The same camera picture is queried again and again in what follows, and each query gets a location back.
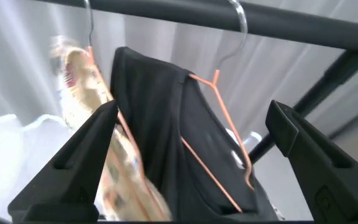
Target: black shirt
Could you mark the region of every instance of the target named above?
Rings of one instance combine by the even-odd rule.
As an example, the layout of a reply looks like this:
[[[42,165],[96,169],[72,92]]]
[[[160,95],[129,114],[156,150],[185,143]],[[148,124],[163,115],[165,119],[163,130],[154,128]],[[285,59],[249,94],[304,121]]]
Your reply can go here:
[[[255,191],[245,183],[245,170],[238,168],[231,154],[234,150],[242,155],[241,149],[215,117],[190,73],[127,47],[116,50],[111,93],[139,145],[146,176],[177,221],[277,220],[254,175]],[[237,214],[180,136],[244,213]]]

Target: black fabric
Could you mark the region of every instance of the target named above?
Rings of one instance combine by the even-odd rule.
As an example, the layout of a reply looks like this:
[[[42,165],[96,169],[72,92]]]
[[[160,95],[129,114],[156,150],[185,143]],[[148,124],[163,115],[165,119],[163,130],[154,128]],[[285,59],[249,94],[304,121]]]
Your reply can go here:
[[[177,221],[277,220],[254,175],[255,192],[246,185],[245,170],[238,168],[231,155],[234,150],[241,157],[241,150],[209,108],[190,73],[127,47],[116,50],[111,92],[139,145],[146,176],[163,194]],[[244,214],[233,216],[237,210],[180,136]]]

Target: metal hook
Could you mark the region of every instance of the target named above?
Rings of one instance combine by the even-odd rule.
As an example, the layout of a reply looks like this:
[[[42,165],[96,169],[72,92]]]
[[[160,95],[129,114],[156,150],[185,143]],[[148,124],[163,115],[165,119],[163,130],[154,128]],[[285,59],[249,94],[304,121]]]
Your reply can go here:
[[[88,11],[89,19],[89,37],[88,37],[88,46],[92,47],[92,32],[93,32],[93,13],[90,4],[90,0],[84,0],[85,8]]]
[[[232,53],[226,55],[225,57],[223,57],[221,59],[221,61],[218,63],[218,70],[221,68],[221,65],[223,64],[224,61],[235,56],[242,50],[242,48],[244,47],[244,44],[246,42],[246,38],[247,38],[247,34],[248,34],[248,24],[247,24],[246,12],[244,11],[244,8],[241,6],[240,1],[239,0],[228,0],[228,1],[236,8],[236,12],[239,17],[240,25],[241,25],[240,31],[242,33],[244,33],[244,36],[243,36],[238,48],[235,51],[233,51]]]

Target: white curtain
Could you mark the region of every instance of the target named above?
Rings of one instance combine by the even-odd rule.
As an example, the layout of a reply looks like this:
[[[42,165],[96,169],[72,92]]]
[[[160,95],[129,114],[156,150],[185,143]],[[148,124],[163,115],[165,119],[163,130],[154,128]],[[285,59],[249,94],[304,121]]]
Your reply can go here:
[[[358,22],[358,0],[249,2]],[[242,38],[237,32],[101,11],[94,12],[94,24],[96,61],[107,83],[114,51],[120,46],[211,78],[216,62],[238,46]],[[15,114],[21,126],[25,126],[42,114],[60,115],[50,66],[50,38],[65,35],[85,47],[87,26],[83,8],[30,0],[0,0],[0,116]],[[244,50],[223,65],[218,81],[223,100],[241,136],[246,138],[251,131],[261,136],[267,134],[264,119],[270,100],[293,106],[341,52],[329,47],[248,35]],[[226,124],[210,89],[203,86],[203,91],[212,109]],[[323,133],[330,134],[357,115],[358,74],[339,87],[308,119]],[[276,150],[269,154],[277,158],[277,153]],[[281,160],[288,168],[283,157],[274,162]],[[269,174],[281,175],[279,169],[261,173],[260,181],[265,183],[270,199],[287,218],[311,218],[308,212],[293,212],[294,207],[286,207],[286,203],[305,206],[304,200],[280,202],[277,196],[301,194],[299,189],[288,189],[285,184],[276,183],[275,188],[281,192],[274,194],[274,190],[266,187],[271,179]],[[285,176],[294,180],[291,172]]]

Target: hanging clothes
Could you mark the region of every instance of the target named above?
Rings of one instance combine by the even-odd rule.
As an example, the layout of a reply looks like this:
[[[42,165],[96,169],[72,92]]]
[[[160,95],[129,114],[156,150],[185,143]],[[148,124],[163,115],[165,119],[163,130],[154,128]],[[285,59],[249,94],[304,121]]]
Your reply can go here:
[[[244,181],[231,151],[241,154],[215,117],[190,71],[145,57],[127,47],[116,50],[111,93],[139,146],[146,176],[165,197],[176,221],[277,220],[267,195],[252,174]],[[241,207],[239,214],[183,145],[183,136]]]
[[[52,41],[51,53],[57,62],[57,89],[62,115],[67,126],[77,130],[109,100],[101,80],[95,75],[95,68],[87,63],[87,51],[65,37],[56,37]],[[145,180],[146,186],[141,184],[139,168],[132,144],[123,128],[116,125],[98,187],[97,199],[103,204],[100,212],[107,220],[170,220],[170,211],[157,189],[148,180]],[[152,203],[152,197],[159,208]]]

